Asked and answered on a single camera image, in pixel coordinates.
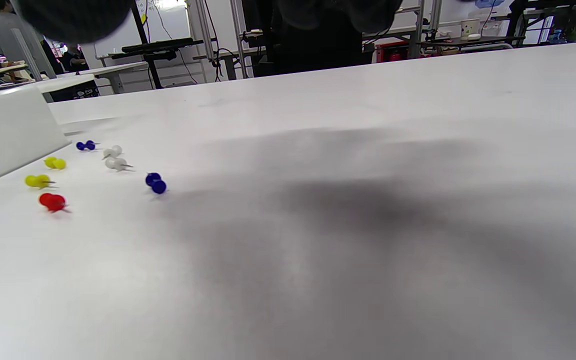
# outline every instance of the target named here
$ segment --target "table leg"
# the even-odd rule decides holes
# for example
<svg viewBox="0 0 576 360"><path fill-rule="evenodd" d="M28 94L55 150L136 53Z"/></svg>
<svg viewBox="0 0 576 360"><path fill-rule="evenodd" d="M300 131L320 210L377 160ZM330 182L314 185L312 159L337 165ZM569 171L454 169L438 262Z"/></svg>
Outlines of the table leg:
<svg viewBox="0 0 576 360"><path fill-rule="evenodd" d="M122 84L122 80L119 78L118 73L105 73L103 75L99 75L99 78L106 78L110 81L110 86L112 87L112 91L115 94L123 94L124 93L124 85Z"/></svg>
<svg viewBox="0 0 576 360"><path fill-rule="evenodd" d="M237 80L237 73L235 73L235 61L231 56L224 56L223 62L226 65L226 75L228 80Z"/></svg>

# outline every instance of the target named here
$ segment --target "white tabletop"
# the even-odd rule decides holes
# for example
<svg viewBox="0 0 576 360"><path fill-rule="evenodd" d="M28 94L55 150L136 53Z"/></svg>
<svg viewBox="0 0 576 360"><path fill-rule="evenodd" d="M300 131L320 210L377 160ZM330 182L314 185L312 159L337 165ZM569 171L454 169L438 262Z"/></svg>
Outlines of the white tabletop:
<svg viewBox="0 0 576 360"><path fill-rule="evenodd" d="M0 178L0 360L576 359L576 44L50 107L135 171Z"/></svg>
<svg viewBox="0 0 576 360"><path fill-rule="evenodd" d="M105 75L110 73L121 73L122 71L126 71L128 69L139 68L141 66L148 66L146 61L139 61L136 63L128 63L128 64L117 64L114 66L106 66L100 68L91 68L89 70L79 71L80 75ZM63 73L62 75L58 75L58 78L70 78L77 75L76 72L67 72Z"/></svg>
<svg viewBox="0 0 576 360"><path fill-rule="evenodd" d="M59 91L73 87L75 85L93 82L94 80L95 76L93 75L82 75L77 77L62 77L57 79L37 81L32 85L37 87L42 94L45 94L47 92Z"/></svg>

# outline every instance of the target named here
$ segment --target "black stand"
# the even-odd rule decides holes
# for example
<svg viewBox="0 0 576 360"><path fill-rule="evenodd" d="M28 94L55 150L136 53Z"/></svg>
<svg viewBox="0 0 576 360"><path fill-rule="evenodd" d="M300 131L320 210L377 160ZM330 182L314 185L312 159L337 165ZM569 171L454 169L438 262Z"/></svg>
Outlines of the black stand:
<svg viewBox="0 0 576 360"><path fill-rule="evenodd" d="M136 1L132 2L130 9L132 10L134 22L137 24L137 31L139 32L141 43L148 44L148 38L146 37L146 31L144 31L144 25L142 25L142 19L139 16L139 9L137 8ZM148 69L150 69L150 74L152 75L152 82L155 84L155 89L164 89L162 86L162 81L160 80L160 75L157 73L155 60L149 56L144 56L144 60L148 63Z"/></svg>

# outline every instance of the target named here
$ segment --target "dark blurry object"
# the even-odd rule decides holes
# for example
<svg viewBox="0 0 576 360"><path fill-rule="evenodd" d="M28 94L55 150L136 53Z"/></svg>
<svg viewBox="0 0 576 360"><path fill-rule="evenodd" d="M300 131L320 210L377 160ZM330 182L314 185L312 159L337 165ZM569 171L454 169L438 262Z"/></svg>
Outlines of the dark blurry object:
<svg viewBox="0 0 576 360"><path fill-rule="evenodd" d="M348 16L358 32L390 27L402 0L276 0L285 22L299 30L315 30L335 9ZM121 25L134 0L18 0L25 20L50 39L94 43Z"/></svg>
<svg viewBox="0 0 576 360"><path fill-rule="evenodd" d="M23 18L49 39L94 43L121 25L135 0L19 0Z"/></svg>
<svg viewBox="0 0 576 360"><path fill-rule="evenodd" d="M402 0L276 0L283 20L300 30L322 25L328 9L345 13L358 32L377 33L390 27Z"/></svg>

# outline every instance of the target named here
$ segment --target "metal pole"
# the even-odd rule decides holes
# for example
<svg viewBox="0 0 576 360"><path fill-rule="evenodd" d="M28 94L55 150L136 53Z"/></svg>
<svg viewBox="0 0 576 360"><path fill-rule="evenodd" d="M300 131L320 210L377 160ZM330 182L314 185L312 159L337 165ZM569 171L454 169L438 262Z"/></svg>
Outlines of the metal pole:
<svg viewBox="0 0 576 360"><path fill-rule="evenodd" d="M237 0L230 0L230 10L232 11L232 23L235 26L235 34L237 35L237 50L239 53L239 67L244 79L247 79L248 72L246 71L246 58L244 57L244 48L242 46L242 27L240 27L240 18L237 16Z"/></svg>
<svg viewBox="0 0 576 360"><path fill-rule="evenodd" d="M213 41L211 39L210 27L208 27L208 16L206 15L206 0L196 0L197 13L199 15L199 27L201 28L201 38L203 46L206 49L206 59L209 62L215 61L215 50L213 50Z"/></svg>
<svg viewBox="0 0 576 360"><path fill-rule="evenodd" d="M408 58L417 59L419 57L419 43L421 41L421 31L424 23L424 0L419 0L419 11L416 16L416 27L414 34L410 35L410 43L408 45Z"/></svg>
<svg viewBox="0 0 576 360"><path fill-rule="evenodd" d="M432 9L430 10L430 39L435 39L435 34L439 30L439 18L442 14L442 0L432 0Z"/></svg>
<svg viewBox="0 0 576 360"><path fill-rule="evenodd" d="M30 73L32 73L32 76L34 77L35 82L41 82L42 74L41 74L41 72L39 72L39 68L37 67L37 64L35 63L35 59L33 58L33 55L30 53L30 50L28 48L28 45L26 44L26 41L24 41L24 37L21 34L21 31L18 28L14 28L11 30L12 30L12 35L16 38L16 41L19 43L19 46L21 47L21 51L23 52L23 55L25 56L25 61L28 64L28 69L30 69Z"/></svg>

